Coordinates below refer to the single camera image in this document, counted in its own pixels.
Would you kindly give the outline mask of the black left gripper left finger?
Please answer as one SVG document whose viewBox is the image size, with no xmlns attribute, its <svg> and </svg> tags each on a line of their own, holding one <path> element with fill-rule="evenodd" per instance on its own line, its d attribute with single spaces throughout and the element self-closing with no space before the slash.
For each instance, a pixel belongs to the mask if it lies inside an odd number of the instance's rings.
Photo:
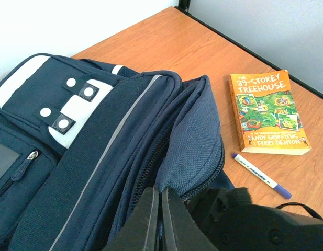
<svg viewBox="0 0 323 251">
<path fill-rule="evenodd" d="M 116 238 L 103 250 L 158 250 L 158 210 L 158 189 L 148 187 Z"/>
</svg>

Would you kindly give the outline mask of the purple tipped white marker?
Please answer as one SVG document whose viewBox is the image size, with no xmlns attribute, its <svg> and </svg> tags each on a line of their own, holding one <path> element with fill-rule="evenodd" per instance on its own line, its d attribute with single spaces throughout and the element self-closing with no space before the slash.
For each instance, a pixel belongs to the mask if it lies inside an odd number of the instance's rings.
<svg viewBox="0 0 323 251">
<path fill-rule="evenodd" d="M 247 159 L 242 157 L 238 153 L 232 153 L 232 158 L 238 162 L 241 166 L 246 168 L 249 172 L 257 176 L 261 181 L 271 187 L 274 191 L 276 191 L 279 195 L 281 195 L 285 199 L 290 199 L 292 194 L 284 189 L 281 185 L 275 182 L 272 178 L 266 175 L 263 171 L 259 170 L 256 166 L 250 163 Z"/>
</svg>

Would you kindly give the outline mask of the orange Treehouse book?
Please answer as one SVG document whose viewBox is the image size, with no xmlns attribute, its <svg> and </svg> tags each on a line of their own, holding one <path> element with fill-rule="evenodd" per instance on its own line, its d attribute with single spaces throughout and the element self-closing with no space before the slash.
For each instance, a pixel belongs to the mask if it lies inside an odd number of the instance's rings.
<svg viewBox="0 0 323 251">
<path fill-rule="evenodd" d="M 229 88 L 242 152 L 303 155 L 311 150 L 287 70 L 231 74 Z"/>
</svg>

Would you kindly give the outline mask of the navy blue student backpack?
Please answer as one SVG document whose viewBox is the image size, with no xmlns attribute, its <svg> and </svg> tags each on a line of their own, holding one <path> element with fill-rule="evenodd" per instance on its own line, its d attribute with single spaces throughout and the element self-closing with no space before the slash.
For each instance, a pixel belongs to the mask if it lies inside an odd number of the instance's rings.
<svg viewBox="0 0 323 251">
<path fill-rule="evenodd" d="M 143 191 L 231 190 L 207 76 L 39 53 L 0 81 L 0 250 L 98 250 Z"/>
</svg>

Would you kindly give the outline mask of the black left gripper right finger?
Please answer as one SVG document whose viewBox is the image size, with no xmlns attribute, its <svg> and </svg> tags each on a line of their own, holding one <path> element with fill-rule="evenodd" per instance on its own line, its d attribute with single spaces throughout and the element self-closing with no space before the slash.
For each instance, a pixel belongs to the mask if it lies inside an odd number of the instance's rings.
<svg viewBox="0 0 323 251">
<path fill-rule="evenodd" d="M 163 250 L 217 250 L 200 231 L 176 190 L 162 192 Z"/>
</svg>

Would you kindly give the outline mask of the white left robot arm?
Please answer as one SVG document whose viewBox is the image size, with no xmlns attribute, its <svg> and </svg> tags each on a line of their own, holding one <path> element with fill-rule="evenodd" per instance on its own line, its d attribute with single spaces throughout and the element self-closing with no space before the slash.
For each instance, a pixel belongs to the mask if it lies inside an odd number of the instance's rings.
<svg viewBox="0 0 323 251">
<path fill-rule="evenodd" d="M 252 204 L 246 188 L 209 189 L 186 206 L 147 188 L 106 250 L 323 250 L 323 218 Z"/>
</svg>

